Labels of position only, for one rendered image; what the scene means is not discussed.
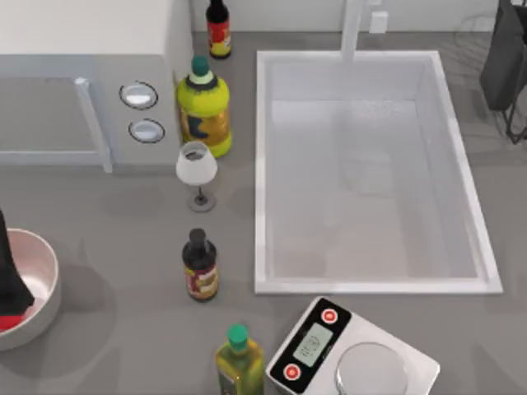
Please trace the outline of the white wine glass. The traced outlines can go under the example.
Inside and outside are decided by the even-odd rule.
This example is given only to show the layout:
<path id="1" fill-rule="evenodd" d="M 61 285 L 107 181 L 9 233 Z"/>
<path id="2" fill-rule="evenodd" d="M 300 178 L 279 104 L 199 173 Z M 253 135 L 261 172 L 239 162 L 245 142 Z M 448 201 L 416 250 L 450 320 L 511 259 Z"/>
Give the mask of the white wine glass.
<path id="1" fill-rule="evenodd" d="M 192 211 L 207 212 L 214 208 L 215 197 L 203 187 L 214 180 L 217 171 L 217 161 L 204 143 L 190 141 L 180 148 L 175 172 L 183 184 L 195 189 L 188 200 Z"/>

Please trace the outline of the dark bottle red yellow label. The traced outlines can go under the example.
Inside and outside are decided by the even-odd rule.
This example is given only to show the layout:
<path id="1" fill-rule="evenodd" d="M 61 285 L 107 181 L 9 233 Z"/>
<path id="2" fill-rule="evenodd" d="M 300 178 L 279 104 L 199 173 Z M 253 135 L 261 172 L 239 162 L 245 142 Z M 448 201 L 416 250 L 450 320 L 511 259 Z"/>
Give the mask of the dark bottle red yellow label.
<path id="1" fill-rule="evenodd" d="M 205 230 L 194 228 L 189 232 L 182 259 L 188 294 L 201 302 L 214 298 L 219 287 L 217 248 Z"/>

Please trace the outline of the yellow bottle with green cap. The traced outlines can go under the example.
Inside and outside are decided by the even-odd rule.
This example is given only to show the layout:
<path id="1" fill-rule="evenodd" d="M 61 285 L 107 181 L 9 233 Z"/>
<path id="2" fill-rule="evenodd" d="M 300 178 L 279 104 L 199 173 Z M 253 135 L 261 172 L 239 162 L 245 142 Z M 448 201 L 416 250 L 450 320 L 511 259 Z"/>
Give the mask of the yellow bottle with green cap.
<path id="1" fill-rule="evenodd" d="M 230 90 L 204 56 L 193 56 L 189 74 L 175 88 L 175 98 L 183 140 L 202 142 L 216 158 L 226 155 L 232 144 Z"/>

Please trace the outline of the white sink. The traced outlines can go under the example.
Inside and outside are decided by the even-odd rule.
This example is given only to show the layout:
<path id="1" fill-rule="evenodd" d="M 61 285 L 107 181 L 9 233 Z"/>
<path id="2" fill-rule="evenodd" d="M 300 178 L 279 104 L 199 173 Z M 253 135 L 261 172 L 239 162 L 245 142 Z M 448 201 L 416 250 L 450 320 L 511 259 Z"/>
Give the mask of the white sink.
<path id="1" fill-rule="evenodd" d="M 256 292 L 502 293 L 436 51 L 260 51 L 256 81 Z"/>

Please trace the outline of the white microwave knob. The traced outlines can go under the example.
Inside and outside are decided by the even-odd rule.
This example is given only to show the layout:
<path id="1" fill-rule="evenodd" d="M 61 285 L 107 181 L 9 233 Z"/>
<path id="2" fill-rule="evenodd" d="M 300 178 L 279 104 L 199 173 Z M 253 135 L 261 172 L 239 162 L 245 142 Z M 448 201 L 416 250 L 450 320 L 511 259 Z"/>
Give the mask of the white microwave knob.
<path id="1" fill-rule="evenodd" d="M 148 83 L 135 81 L 119 88 L 119 98 L 131 109 L 146 110 L 157 103 L 159 95 Z"/>
<path id="2" fill-rule="evenodd" d="M 165 137 L 166 131 L 157 121 L 144 118 L 130 123 L 128 134 L 142 144 L 155 144 Z"/>

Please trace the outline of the silver and black kitchen scale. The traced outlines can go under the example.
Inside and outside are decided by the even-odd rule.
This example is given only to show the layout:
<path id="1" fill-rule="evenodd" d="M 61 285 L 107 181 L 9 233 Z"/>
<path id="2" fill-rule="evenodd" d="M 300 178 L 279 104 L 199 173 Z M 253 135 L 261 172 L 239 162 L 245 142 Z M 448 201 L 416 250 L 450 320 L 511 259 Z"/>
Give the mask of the silver and black kitchen scale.
<path id="1" fill-rule="evenodd" d="M 440 364 L 332 300 L 312 300 L 265 373 L 284 395 L 429 395 Z"/>

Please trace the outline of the dark bottle with red label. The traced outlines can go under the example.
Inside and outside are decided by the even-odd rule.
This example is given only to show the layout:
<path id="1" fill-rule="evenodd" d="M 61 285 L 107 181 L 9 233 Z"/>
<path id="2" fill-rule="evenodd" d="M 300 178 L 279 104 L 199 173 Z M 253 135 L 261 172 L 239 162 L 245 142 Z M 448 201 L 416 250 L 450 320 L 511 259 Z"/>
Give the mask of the dark bottle with red label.
<path id="1" fill-rule="evenodd" d="M 224 59 L 231 54 L 230 13 L 223 0 L 210 0 L 206 10 L 209 53 Z"/>

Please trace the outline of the olive oil bottle green cap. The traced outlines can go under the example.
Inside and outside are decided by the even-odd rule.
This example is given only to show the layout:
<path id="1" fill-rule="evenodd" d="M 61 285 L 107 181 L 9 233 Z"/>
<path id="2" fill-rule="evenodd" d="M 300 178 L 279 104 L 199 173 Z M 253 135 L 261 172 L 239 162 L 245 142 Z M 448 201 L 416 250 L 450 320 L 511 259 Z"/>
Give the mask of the olive oil bottle green cap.
<path id="1" fill-rule="evenodd" d="M 264 353 L 240 323 L 226 332 L 215 354 L 221 395 L 264 395 Z"/>

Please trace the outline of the tall white tap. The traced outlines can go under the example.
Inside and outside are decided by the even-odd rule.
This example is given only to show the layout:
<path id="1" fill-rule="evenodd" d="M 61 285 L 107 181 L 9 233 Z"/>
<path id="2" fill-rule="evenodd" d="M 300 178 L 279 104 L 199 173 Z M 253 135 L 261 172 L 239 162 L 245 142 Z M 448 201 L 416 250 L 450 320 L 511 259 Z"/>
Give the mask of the tall white tap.
<path id="1" fill-rule="evenodd" d="M 345 63 L 352 63 L 360 30 L 365 0 L 345 0 L 340 53 Z"/>

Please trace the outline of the pale microwave oven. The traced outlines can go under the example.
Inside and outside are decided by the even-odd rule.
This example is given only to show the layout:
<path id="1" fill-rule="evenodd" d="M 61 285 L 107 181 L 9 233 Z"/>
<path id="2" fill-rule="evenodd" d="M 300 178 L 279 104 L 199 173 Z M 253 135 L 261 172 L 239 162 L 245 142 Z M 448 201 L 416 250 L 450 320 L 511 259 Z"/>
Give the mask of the pale microwave oven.
<path id="1" fill-rule="evenodd" d="M 193 54 L 189 0 L 0 0 L 0 78 L 89 80 L 113 170 L 175 164 L 182 143 L 175 85 Z M 119 98 L 135 81 L 159 95 L 150 109 Z M 141 119 L 160 123 L 165 137 L 135 141 L 128 126 Z"/>

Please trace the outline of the microwave oven door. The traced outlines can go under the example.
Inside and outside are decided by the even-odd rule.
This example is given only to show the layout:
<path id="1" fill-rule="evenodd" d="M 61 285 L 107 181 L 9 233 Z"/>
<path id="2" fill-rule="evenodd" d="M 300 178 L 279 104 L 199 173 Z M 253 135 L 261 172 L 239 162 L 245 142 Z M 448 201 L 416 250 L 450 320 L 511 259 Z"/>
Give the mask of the microwave oven door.
<path id="1" fill-rule="evenodd" d="M 102 167 L 75 79 L 0 78 L 0 165 Z"/>

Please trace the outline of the white bowl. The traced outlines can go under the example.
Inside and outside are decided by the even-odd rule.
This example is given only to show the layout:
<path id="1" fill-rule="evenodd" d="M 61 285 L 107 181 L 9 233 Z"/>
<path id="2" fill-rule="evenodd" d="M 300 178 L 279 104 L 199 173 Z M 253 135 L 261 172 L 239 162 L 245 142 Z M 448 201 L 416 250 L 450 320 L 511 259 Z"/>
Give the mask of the white bowl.
<path id="1" fill-rule="evenodd" d="M 50 243 L 29 230 L 10 228 L 7 233 L 16 269 L 35 302 L 20 323 L 0 331 L 0 351 L 24 346 L 42 335 L 56 318 L 62 299 L 60 266 Z"/>

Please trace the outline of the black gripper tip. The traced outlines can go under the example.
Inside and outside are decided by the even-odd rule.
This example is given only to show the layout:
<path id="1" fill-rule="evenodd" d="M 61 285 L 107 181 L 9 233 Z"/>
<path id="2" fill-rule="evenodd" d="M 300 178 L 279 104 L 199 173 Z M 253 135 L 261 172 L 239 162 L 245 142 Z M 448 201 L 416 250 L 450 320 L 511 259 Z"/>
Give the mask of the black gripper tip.
<path id="1" fill-rule="evenodd" d="M 21 317 L 34 302 L 35 297 L 16 269 L 5 218 L 0 209 L 0 317 Z"/>

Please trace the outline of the black stand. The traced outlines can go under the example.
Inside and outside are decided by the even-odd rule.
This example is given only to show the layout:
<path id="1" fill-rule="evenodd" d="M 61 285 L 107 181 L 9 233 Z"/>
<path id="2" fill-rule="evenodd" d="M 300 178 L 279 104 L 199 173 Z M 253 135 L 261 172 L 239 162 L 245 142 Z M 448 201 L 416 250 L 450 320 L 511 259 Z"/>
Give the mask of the black stand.
<path id="1" fill-rule="evenodd" d="M 527 0 L 498 0 L 491 43 L 479 78 L 487 107 L 501 113 L 513 144 L 527 140 L 527 126 L 513 132 L 517 100 L 527 87 Z"/>

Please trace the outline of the red object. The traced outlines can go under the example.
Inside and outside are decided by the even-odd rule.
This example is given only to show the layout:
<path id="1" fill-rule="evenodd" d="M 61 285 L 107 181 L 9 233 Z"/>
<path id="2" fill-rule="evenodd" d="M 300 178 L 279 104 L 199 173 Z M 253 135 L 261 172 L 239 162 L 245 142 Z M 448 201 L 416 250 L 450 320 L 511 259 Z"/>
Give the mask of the red object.
<path id="1" fill-rule="evenodd" d="M 23 320 L 23 314 L 1 315 L 0 314 L 0 332 L 5 332 L 15 328 Z"/>

